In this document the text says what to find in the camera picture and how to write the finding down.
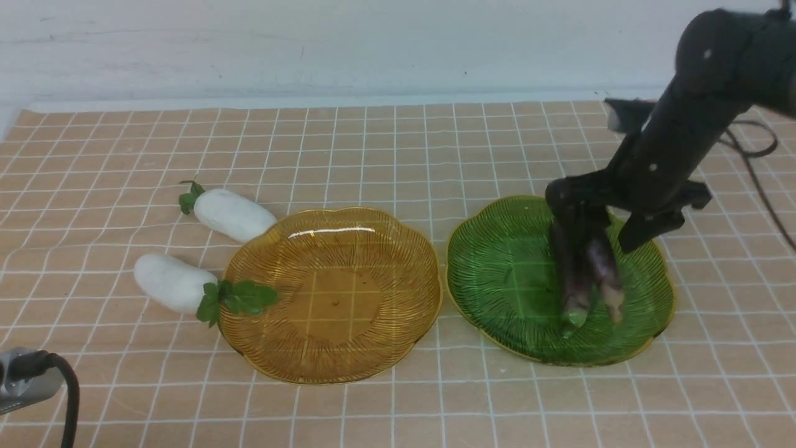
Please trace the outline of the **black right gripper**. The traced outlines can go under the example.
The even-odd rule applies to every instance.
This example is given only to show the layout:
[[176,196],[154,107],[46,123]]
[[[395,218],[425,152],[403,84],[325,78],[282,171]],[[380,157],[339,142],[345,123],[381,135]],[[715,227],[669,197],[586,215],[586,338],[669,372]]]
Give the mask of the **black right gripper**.
[[606,235],[608,207],[629,212],[619,232],[623,253],[685,224],[683,207],[701,210],[713,196],[691,175],[713,147],[713,128],[696,114],[666,100],[608,98],[608,128],[622,142],[600,170],[548,184],[545,199],[553,215],[554,260],[572,262],[592,241]]

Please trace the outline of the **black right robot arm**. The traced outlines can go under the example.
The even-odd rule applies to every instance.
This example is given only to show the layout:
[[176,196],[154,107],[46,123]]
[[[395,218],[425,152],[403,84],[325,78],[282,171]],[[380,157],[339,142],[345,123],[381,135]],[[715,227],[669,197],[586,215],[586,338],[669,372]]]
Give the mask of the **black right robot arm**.
[[609,226],[609,207],[629,213],[619,232],[625,253],[682,227],[685,207],[707,207],[710,190],[691,176],[734,120],[753,106],[794,117],[794,37],[787,4],[702,12],[680,36],[658,100],[605,99],[608,128],[624,136],[608,166],[545,191],[558,261],[585,255]]

